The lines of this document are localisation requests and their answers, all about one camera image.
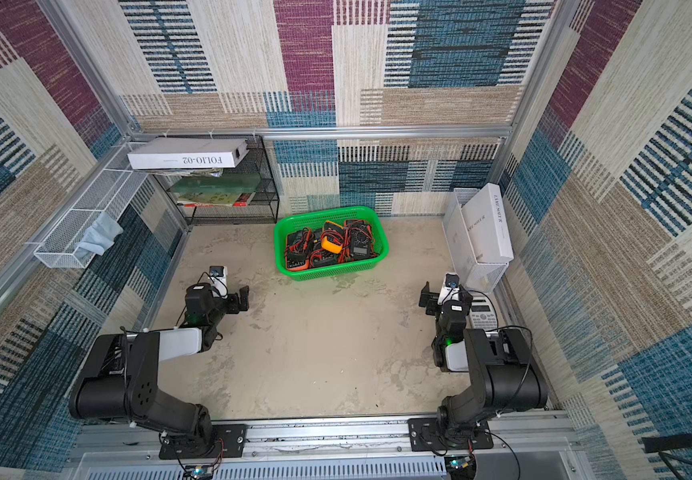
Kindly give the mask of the green plastic basket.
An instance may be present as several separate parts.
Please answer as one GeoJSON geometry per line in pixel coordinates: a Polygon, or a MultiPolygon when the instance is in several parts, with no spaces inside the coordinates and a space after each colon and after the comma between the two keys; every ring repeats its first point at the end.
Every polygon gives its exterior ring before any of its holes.
{"type": "Polygon", "coordinates": [[[384,260],[389,251],[387,235],[377,213],[365,206],[341,207],[330,210],[296,214],[279,220],[274,227],[274,254],[278,271],[294,281],[307,281],[325,277],[357,273],[375,268],[384,260]],[[290,271],[287,269],[284,251],[289,234],[303,228],[313,230],[322,227],[326,220],[364,220],[372,228],[373,245],[376,255],[371,259],[350,261],[337,265],[302,271],[290,271]]]}

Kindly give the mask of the yellow multimeter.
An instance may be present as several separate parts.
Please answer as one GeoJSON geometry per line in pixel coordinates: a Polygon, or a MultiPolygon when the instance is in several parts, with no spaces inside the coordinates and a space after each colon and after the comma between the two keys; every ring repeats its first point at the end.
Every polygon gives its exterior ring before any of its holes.
{"type": "Polygon", "coordinates": [[[339,255],[346,243],[346,228],[330,220],[326,221],[320,235],[321,248],[332,254],[339,255]]]}

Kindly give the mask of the green multimeter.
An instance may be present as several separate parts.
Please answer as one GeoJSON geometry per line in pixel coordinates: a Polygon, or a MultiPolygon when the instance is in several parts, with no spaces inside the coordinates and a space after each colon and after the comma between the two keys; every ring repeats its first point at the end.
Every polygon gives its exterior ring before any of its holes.
{"type": "Polygon", "coordinates": [[[332,254],[321,248],[320,235],[314,242],[313,251],[309,257],[310,266],[312,268],[319,268],[325,266],[335,265],[339,262],[340,254],[332,254]]]}

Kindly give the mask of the black clamp multimeter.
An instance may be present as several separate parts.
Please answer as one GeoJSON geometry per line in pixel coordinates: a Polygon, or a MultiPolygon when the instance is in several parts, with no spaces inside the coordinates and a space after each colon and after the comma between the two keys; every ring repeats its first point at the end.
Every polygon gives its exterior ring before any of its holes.
{"type": "Polygon", "coordinates": [[[367,260],[374,257],[374,237],[371,229],[369,232],[347,229],[347,235],[348,256],[351,260],[367,260]]]}

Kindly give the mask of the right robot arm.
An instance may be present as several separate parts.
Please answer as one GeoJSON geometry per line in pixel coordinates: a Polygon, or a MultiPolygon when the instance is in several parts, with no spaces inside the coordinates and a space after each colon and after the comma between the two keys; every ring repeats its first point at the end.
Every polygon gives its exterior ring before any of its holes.
{"type": "Polygon", "coordinates": [[[489,421],[505,413],[542,409],[548,387],[536,361],[532,332],[520,326],[475,328],[475,296],[456,274],[440,292],[425,284],[419,307],[435,321],[431,343],[436,367],[465,374],[469,385],[442,400],[433,418],[408,421],[412,449],[443,455],[451,450],[489,449],[489,421]]]}

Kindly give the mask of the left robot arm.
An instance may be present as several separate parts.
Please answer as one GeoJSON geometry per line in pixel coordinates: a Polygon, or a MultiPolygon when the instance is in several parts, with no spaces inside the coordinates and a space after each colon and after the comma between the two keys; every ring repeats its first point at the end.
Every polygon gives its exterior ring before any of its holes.
{"type": "Polygon", "coordinates": [[[221,340],[219,323],[249,309],[250,289],[228,288],[227,270],[213,266],[185,292],[180,324],[169,330],[120,329],[99,336],[69,402],[77,420],[126,421],[157,433],[162,460],[239,458],[244,424],[214,425],[209,409],[183,401],[159,385],[162,363],[209,351],[221,340]]]}

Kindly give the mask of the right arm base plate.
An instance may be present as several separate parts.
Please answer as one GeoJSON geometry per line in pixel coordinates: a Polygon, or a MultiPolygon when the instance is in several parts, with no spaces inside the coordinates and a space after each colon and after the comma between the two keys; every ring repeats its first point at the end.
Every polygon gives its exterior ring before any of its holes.
{"type": "Polygon", "coordinates": [[[407,421],[414,452],[450,454],[454,451],[487,450],[494,447],[486,422],[481,425],[442,428],[432,417],[412,417],[407,421]]]}

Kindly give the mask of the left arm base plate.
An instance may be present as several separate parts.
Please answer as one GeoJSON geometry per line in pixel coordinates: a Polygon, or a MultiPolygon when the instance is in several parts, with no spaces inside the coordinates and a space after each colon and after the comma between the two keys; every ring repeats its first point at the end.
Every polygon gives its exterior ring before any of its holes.
{"type": "Polygon", "coordinates": [[[213,424],[207,433],[159,435],[160,460],[240,458],[244,452],[246,424],[213,424]]]}

